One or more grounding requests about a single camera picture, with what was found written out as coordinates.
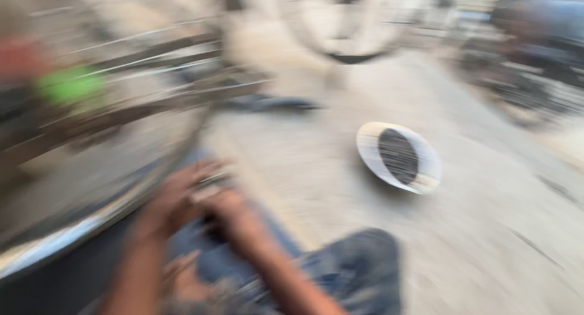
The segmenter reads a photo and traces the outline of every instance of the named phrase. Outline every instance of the black object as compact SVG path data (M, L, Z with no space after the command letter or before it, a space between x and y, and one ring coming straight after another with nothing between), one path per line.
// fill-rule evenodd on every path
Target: black object
M383 164L402 184L410 184L418 175L418 155L412 144L394 129L385 129L378 140Z
M264 94L254 94L236 97L225 101L225 106L253 112L284 108L292 110L315 110L321 107L307 99L299 97L271 97Z

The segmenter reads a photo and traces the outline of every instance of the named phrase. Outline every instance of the jeans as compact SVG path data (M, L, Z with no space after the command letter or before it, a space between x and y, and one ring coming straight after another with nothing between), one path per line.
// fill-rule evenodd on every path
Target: jeans
M398 245L382 229L359 231L318 251L302 254L297 261L314 283L350 314L398 315L401 311ZM242 284L240 278L230 281L228 275L218 280L208 302L179 303L169 299L166 314L281 313L259 279Z

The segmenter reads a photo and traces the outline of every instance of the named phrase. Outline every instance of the dirt floor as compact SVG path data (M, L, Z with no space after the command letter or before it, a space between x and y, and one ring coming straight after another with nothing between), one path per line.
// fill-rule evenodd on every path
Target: dirt floor
M176 1L205 12L205 1ZM478 102L436 58L403 50L335 66L296 43L278 2L252 3L225 36L231 59L272 73L266 92L323 109L224 112L205 140L235 159L242 184L305 249L363 227L391 232L401 242L407 314L584 314L578 172ZM121 14L110 18L116 26L149 28L136 13L143 7L117 4L101 3L104 15ZM327 83L332 69L343 83ZM418 196L373 177L355 147L369 121L422 134L442 160L438 190Z

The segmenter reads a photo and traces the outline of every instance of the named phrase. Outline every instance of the hand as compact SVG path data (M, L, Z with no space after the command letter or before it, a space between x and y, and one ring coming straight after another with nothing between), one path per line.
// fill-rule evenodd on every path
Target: hand
M181 226L201 216L202 209L189 201L192 188L220 167L214 161L199 161L173 173L161 184L142 218L151 227L161 229L165 237L174 235Z
M200 204L214 220L211 230L218 231L241 258L249 261L258 252L268 252L275 245L262 219L246 204L240 192L224 189Z
M173 294L179 301L205 301L212 288L202 282L197 275L199 251L172 260L164 267L163 292Z

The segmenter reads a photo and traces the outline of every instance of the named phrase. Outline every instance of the white object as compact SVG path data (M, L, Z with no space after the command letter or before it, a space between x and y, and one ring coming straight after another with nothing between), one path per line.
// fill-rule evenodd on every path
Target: white object
M378 144L379 135L386 129L402 134L418 156L418 175L410 184L400 183L383 164ZM369 169L388 184L418 194L432 192L440 184L442 166L438 154L422 136L406 127L383 122L366 123L357 132L357 149Z

